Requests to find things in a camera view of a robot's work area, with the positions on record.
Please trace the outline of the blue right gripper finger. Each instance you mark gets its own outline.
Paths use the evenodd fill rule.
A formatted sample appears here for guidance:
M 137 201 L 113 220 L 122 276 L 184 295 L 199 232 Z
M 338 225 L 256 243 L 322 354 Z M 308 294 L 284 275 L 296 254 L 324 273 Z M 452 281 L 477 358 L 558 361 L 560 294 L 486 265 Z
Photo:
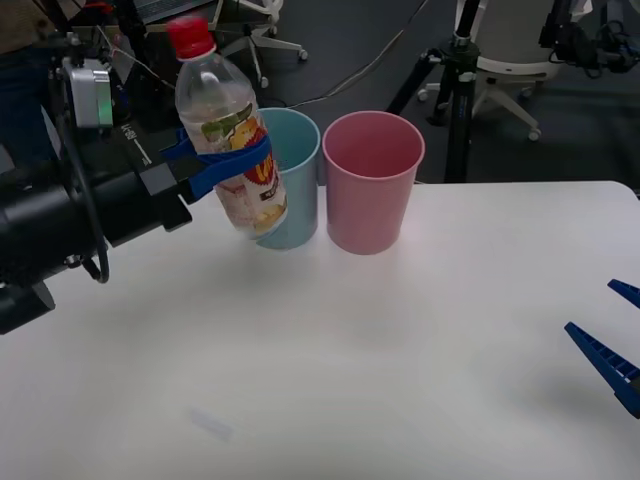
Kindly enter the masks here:
M 607 286 L 635 307 L 640 307 L 640 289 L 638 287 L 617 279 L 610 280 Z
M 565 325 L 583 355 L 589 360 L 614 396 L 629 414 L 639 418 L 639 367 L 601 343 L 573 322 Z

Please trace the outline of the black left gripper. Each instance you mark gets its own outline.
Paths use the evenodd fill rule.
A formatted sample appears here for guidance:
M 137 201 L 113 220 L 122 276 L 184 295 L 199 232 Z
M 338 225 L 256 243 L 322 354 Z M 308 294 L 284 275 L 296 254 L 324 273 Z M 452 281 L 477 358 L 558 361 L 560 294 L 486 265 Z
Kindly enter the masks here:
M 271 152 L 269 139 L 216 154 L 197 154 L 186 130 L 159 152 L 141 126 L 113 128 L 89 154 L 90 184 L 106 232 L 167 232 L 192 222 L 190 205 L 223 181 L 244 174 Z

